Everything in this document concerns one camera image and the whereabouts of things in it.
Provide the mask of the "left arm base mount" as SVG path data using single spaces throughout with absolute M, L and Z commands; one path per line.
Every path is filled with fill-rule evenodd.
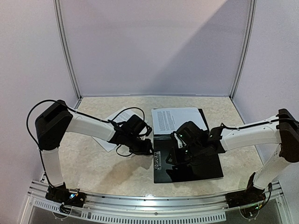
M 86 193 L 81 192 L 80 189 L 67 189 L 63 183 L 58 187 L 49 186 L 45 198 L 56 203 L 83 208 Z

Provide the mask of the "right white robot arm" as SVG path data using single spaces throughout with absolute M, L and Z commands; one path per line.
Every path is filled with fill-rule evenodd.
M 221 124 L 210 131 L 200 129 L 194 122 L 182 124 L 171 133 L 174 146 L 166 157 L 173 166 L 194 163 L 203 155 L 221 154 L 227 151 L 262 144 L 276 144 L 273 155 L 254 173 L 242 200 L 252 203 L 280 172 L 299 161 L 299 122 L 287 109 L 262 121 L 243 126 L 228 127 Z

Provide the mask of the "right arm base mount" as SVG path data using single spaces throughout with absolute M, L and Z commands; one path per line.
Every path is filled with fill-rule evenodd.
M 271 193 L 269 194 L 268 199 L 266 199 L 264 189 L 258 189 L 254 187 L 253 180 L 255 175 L 256 173 L 254 172 L 250 176 L 245 190 L 231 192 L 225 195 L 225 199 L 229 208 L 239 207 L 250 203 L 257 203 L 259 201 L 262 201 L 263 202 L 262 205 L 259 205 L 257 208 L 257 209 L 261 209 L 263 206 L 265 206 L 268 203 Z

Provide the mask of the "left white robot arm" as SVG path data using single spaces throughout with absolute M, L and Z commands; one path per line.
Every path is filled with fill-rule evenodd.
M 59 147 L 66 132 L 95 137 L 116 146 L 126 146 L 129 154 L 152 155 L 153 146 L 149 134 L 152 128 L 145 117 L 133 114 L 128 120 L 102 120 L 78 112 L 63 100 L 52 100 L 35 120 L 38 148 L 48 183 L 53 188 L 51 194 L 60 203 L 69 199 L 69 191 L 62 187 L 64 180 L 60 167 Z

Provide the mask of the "black file folder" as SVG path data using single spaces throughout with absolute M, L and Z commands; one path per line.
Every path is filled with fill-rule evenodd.
M 195 107 L 151 111 L 154 183 L 191 182 L 224 177 L 216 152 L 208 152 L 209 127 L 203 110 Z

